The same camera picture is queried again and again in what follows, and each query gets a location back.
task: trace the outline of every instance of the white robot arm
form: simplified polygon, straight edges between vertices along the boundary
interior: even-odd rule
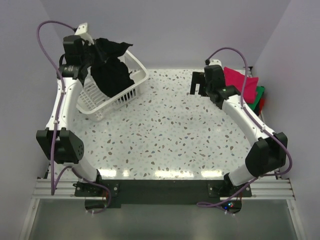
[[[51,117],[45,130],[37,131],[36,139],[48,159],[50,159],[51,142],[55,141],[55,162],[71,166],[82,178],[95,182],[98,172],[85,158],[82,140],[71,131],[78,97],[83,89],[88,67],[100,57],[95,48],[95,41],[88,34],[87,23],[80,24],[74,35],[65,37],[63,47],[66,64],[61,64],[59,70],[62,73],[64,89],[62,80],[57,78],[57,93]],[[52,139],[57,108],[60,108],[56,126],[57,138]]]
[[[251,150],[245,163],[224,176],[227,188],[243,185],[250,180],[276,170],[286,163],[286,152],[274,138],[287,147],[288,139],[284,133],[275,133],[244,102],[241,104],[240,92],[233,86],[226,86],[221,64],[207,65],[203,72],[193,72],[190,94],[194,95],[199,84],[198,94],[210,100],[226,112],[243,131]]]

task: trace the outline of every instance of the speckled white surface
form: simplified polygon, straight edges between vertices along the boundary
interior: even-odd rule
[[[73,131],[104,179],[221,179],[244,163],[249,142],[209,98],[189,95],[191,69],[149,73],[144,94],[101,122],[76,113]]]

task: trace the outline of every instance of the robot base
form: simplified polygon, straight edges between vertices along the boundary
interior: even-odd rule
[[[195,205],[198,202],[219,203],[220,197],[229,197],[241,186],[223,191],[224,180],[99,180],[111,192],[109,208],[121,208],[122,204],[136,205]],[[88,183],[74,184],[76,197],[102,197],[99,187]],[[250,187],[242,192],[242,197],[251,197]],[[85,200],[85,208],[104,207],[104,200]],[[221,205],[231,210],[241,209],[240,201],[229,201]]]

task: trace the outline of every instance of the green cloth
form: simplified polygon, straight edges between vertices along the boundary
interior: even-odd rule
[[[264,86],[257,86],[255,91],[256,91],[256,97],[255,97],[254,103],[248,103],[248,106],[252,109],[252,111],[255,110],[255,108],[258,105],[262,95],[264,94],[265,87]]]

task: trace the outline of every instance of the pink cloth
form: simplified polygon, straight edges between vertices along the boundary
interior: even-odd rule
[[[242,85],[245,81],[245,75],[242,75],[240,72],[235,71],[231,68],[224,67],[224,79],[225,79],[225,85],[230,86],[233,85],[238,89],[240,92],[242,90]],[[244,87],[244,100],[248,104],[253,104],[255,102],[257,93],[257,84],[258,84],[258,77],[248,77],[246,80],[246,84]]]

